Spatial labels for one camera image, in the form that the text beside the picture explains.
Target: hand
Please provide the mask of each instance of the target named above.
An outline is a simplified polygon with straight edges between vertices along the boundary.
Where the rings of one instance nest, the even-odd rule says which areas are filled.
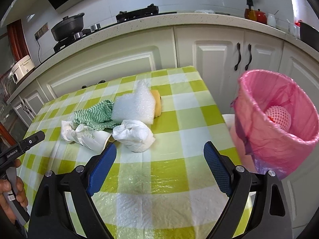
[[[14,166],[18,168],[21,165],[21,161],[19,159],[16,159],[14,161]],[[24,183],[21,180],[20,177],[17,177],[17,189],[18,194],[16,196],[17,201],[21,204],[21,206],[26,207],[28,205],[28,200],[26,196],[26,191],[24,190]],[[8,216],[9,220],[12,224],[15,223],[17,217],[13,213],[12,209],[9,207],[7,201],[5,200],[3,196],[3,192],[9,192],[11,190],[11,184],[7,180],[0,179],[0,206]]]

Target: pink net ball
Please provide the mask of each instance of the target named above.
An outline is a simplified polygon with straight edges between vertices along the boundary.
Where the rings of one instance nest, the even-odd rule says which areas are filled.
[[[284,107],[272,106],[265,114],[272,122],[278,124],[282,130],[288,132],[291,126],[291,115]]]

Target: yellow sponge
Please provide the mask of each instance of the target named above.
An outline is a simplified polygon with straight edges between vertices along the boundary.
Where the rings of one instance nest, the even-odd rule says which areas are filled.
[[[151,93],[155,99],[155,117],[158,117],[162,113],[162,103],[161,103],[161,97],[158,90],[151,90]]]

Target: white rice cooker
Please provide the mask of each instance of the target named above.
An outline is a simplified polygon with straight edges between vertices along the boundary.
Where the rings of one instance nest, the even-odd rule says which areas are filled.
[[[19,60],[11,69],[13,81],[19,83],[24,80],[35,68],[30,56],[25,56]]]

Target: countertop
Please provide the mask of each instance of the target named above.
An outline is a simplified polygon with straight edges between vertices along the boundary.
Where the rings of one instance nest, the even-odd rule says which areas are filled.
[[[64,60],[65,58],[81,51],[87,47],[90,47],[99,42],[105,41],[110,38],[121,36],[124,34],[132,33],[139,30],[145,30],[150,28],[173,26],[173,25],[185,25],[185,24],[211,24],[211,25],[223,25],[244,28],[249,30],[258,31],[274,37],[283,39],[296,47],[300,48],[308,55],[313,57],[319,62],[319,52],[302,42],[295,37],[272,28],[270,26],[246,20],[244,18],[219,15],[219,14],[204,14],[204,13],[177,13],[177,14],[164,14],[152,17],[146,17],[141,19],[136,19],[121,24],[117,24],[96,33],[93,33],[87,37],[80,39],[79,41],[71,44],[70,46],[62,49],[48,60],[39,65],[33,73],[31,73],[15,90],[11,97],[7,100],[7,103],[11,103],[12,100],[18,96],[18,94],[27,87],[33,80],[47,71],[49,68]]]

